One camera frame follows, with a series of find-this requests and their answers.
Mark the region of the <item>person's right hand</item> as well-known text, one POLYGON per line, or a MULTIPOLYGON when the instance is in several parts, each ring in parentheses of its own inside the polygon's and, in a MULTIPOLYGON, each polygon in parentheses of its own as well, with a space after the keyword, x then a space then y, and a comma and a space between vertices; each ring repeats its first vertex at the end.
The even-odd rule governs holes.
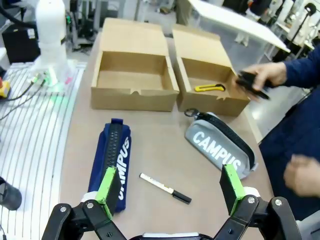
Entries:
POLYGON ((287 80, 287 69, 284 62, 270 62, 249 66, 246 72, 255 74, 253 88, 261 90, 267 81, 274 87, 280 86, 287 80))

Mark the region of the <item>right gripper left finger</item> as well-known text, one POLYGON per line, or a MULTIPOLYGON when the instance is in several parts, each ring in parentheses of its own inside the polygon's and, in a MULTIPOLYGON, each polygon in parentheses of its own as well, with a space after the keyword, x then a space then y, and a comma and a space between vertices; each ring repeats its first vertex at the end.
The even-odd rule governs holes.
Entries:
POLYGON ((71 207, 57 204, 48 219, 43 240, 80 240, 85 232, 95 232, 100 240, 125 240, 113 222, 122 184, 116 167, 109 167, 93 199, 71 207))

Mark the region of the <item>person's left hand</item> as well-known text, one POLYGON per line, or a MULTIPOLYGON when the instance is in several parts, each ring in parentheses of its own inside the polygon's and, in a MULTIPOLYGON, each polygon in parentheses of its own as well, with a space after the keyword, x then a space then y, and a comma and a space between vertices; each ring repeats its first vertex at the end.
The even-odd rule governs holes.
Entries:
POLYGON ((283 179, 286 187, 300 197, 320 197, 320 163, 313 157, 293 154, 283 179))

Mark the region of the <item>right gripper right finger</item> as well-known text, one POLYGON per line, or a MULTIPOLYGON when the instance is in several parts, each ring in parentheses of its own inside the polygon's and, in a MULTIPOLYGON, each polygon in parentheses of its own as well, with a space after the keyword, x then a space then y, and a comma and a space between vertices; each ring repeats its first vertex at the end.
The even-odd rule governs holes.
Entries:
POLYGON ((258 228, 265 240, 301 240, 291 207, 284 197, 270 201, 245 193, 232 164, 221 169, 220 187, 229 218, 214 236, 215 240, 240 240, 247 228, 258 228))

